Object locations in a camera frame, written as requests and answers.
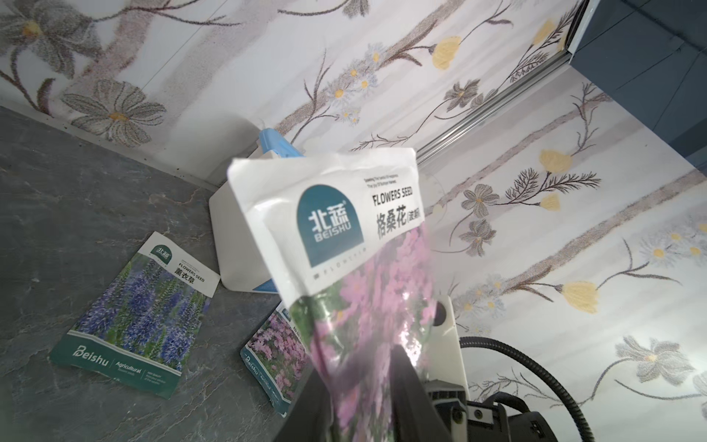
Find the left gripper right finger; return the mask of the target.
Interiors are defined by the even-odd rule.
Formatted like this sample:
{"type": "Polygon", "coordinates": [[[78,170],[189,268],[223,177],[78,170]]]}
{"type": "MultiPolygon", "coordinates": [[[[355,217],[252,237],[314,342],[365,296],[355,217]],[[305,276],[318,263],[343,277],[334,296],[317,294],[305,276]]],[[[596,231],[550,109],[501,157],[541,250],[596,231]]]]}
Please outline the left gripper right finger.
{"type": "Polygon", "coordinates": [[[400,345],[392,347],[390,352],[390,391],[396,441],[452,440],[400,345]]]}

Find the pink cosmos seed packet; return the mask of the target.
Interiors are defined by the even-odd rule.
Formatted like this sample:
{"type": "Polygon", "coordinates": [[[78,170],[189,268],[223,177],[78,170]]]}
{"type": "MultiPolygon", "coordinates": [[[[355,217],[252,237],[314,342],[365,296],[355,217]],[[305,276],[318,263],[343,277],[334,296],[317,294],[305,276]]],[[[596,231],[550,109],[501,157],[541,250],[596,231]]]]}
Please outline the pink cosmos seed packet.
{"type": "Polygon", "coordinates": [[[283,303],[241,348],[240,356],[274,410],[286,417],[309,355],[283,303]]]}

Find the white back-side seed packet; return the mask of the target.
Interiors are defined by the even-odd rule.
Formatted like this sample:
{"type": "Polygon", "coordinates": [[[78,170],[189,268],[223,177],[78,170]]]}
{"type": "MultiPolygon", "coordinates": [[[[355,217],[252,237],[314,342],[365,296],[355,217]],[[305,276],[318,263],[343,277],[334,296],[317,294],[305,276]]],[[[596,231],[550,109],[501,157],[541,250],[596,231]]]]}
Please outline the white back-side seed packet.
{"type": "Polygon", "coordinates": [[[390,362],[418,373],[436,301],[415,151],[236,159],[228,183],[333,414],[328,441],[393,441],[390,362]]]}

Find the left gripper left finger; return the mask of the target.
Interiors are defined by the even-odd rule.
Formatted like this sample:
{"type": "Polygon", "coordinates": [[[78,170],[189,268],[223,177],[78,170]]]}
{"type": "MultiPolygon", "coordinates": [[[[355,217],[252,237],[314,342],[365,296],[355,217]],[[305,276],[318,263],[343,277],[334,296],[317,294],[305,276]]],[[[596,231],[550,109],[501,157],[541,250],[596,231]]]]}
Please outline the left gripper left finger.
{"type": "Polygon", "coordinates": [[[308,368],[274,441],[321,442],[328,439],[330,430],[331,395],[317,370],[308,368]]]}

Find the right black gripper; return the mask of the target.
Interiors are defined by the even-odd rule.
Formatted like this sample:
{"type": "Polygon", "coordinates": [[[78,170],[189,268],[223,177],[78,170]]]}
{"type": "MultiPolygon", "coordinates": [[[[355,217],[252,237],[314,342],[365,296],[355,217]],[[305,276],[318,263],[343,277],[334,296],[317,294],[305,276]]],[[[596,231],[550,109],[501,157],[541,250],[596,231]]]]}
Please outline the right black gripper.
{"type": "Polygon", "coordinates": [[[425,383],[425,392],[454,441],[557,441],[544,417],[511,394],[497,392],[478,403],[441,380],[425,383]]]}

